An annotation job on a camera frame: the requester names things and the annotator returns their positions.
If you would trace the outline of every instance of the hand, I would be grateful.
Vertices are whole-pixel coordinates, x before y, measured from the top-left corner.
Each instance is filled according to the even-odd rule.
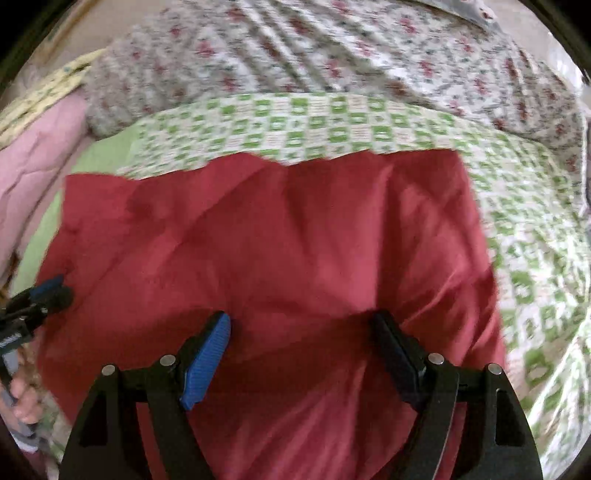
[[[43,415],[43,407],[37,390],[28,381],[25,369],[21,367],[10,383],[10,393],[17,400],[12,414],[26,424],[37,423]]]

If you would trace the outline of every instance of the red cloth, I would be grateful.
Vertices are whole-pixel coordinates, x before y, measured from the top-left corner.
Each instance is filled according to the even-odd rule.
[[[73,420],[103,364],[147,366],[228,312],[228,350],[189,414],[220,480],[370,479],[387,465],[415,414],[371,342],[371,310],[456,365],[504,363],[486,241],[452,151],[75,175],[63,209],[40,279],[65,274],[75,300],[46,324],[46,386]]]

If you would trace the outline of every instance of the black frame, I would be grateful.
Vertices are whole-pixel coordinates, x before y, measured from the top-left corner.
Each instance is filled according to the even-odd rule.
[[[548,27],[581,69],[588,83],[591,77],[591,45],[574,26],[573,21],[563,13],[556,1],[520,1]],[[4,58],[0,60],[0,96],[30,58],[35,48],[41,44],[63,14],[75,3],[75,0],[49,0],[43,3],[44,5],[38,5],[25,0],[25,3],[20,4],[23,6],[20,14],[31,17],[31,21],[18,39],[13,42]],[[22,459],[20,451],[15,452],[12,436],[4,423],[0,421],[0,465],[2,465],[3,473],[7,475],[7,478],[14,480],[40,480],[41,477],[38,473],[28,462],[26,465],[23,464]],[[588,478],[591,478],[591,437],[588,438],[575,461],[558,480],[586,480]]]

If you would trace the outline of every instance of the floral fabric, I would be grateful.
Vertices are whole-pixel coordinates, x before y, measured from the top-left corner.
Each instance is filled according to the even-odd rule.
[[[101,137],[181,103],[252,92],[425,106],[539,141],[579,190],[586,176],[586,124],[564,82],[503,33],[416,2],[176,0],[86,77]]]

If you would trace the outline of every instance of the green and white checkered fabric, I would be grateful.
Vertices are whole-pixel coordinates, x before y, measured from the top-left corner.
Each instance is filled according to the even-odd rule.
[[[138,128],[119,172],[135,179],[238,151],[286,164],[365,149],[459,151],[495,266],[508,374],[545,477],[572,462],[591,433],[589,247],[567,174],[546,147],[448,113],[336,93],[204,100]]]

